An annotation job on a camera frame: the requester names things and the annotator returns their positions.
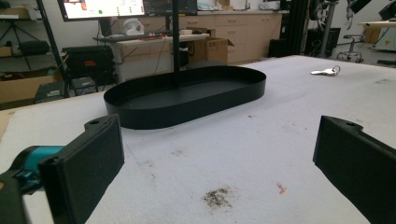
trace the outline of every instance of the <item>keys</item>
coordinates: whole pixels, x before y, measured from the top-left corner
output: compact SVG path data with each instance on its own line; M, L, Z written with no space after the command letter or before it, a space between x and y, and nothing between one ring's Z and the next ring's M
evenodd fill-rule
M335 77L341 71L341 67L336 65L334 68L328 68L323 71L312 71L311 75L323 75L328 77Z

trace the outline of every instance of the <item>black oval tray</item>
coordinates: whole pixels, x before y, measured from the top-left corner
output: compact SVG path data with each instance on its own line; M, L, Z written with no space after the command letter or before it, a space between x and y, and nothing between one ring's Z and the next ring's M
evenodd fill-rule
M211 66L141 77L105 92L108 114L130 129L160 129L198 119L264 95L266 75L237 66Z

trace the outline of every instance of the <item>monitor screen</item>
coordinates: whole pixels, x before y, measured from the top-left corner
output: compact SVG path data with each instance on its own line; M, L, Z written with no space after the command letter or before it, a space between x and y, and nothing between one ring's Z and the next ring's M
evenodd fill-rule
M144 0L147 16L171 16L172 0ZM182 16L197 15L197 0L178 0L178 14Z
M143 0L58 0L64 21L144 16Z

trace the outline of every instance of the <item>desk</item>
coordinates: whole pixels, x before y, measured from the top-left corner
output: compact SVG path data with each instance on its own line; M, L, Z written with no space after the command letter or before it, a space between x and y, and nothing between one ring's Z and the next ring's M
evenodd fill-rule
M336 77L310 75L336 64ZM261 99L171 128L121 130L125 164L88 223L368 223L312 158L321 115L396 147L394 69L303 56L244 66L267 75ZM11 116L1 172L26 147L66 145L106 115L102 92L14 111L0 113ZM220 207L205 200L215 190ZM33 223L51 223L44 192L25 201Z
M179 41L193 41L205 39L209 34L202 35L180 35ZM159 58L148 59L145 61L138 62L129 62L124 63L121 58L121 49L123 47L127 48L140 48L147 47L152 45L164 45L173 42L173 37L164 37L163 39L153 39L153 40L129 40L122 41L118 43L110 43L110 47L113 49L114 53L114 62L116 63L116 71L119 76L119 82L124 82L128 79L136 78L136 77L144 77L154 75L154 72L163 73L163 72L171 72L173 71L173 63L172 63L172 55L168 54L166 57L163 57L163 61L160 62Z

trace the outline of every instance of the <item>office chair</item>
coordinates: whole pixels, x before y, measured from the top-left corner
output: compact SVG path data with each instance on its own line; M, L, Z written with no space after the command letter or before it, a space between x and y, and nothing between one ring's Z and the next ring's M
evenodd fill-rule
M360 52L353 51L355 47L356 41L362 41L364 39L364 35L344 35L344 39L352 39L350 43L349 51L342 51L337 54L337 59L347 59L350 61L352 57L356 57L356 63L363 62L363 58L361 57Z

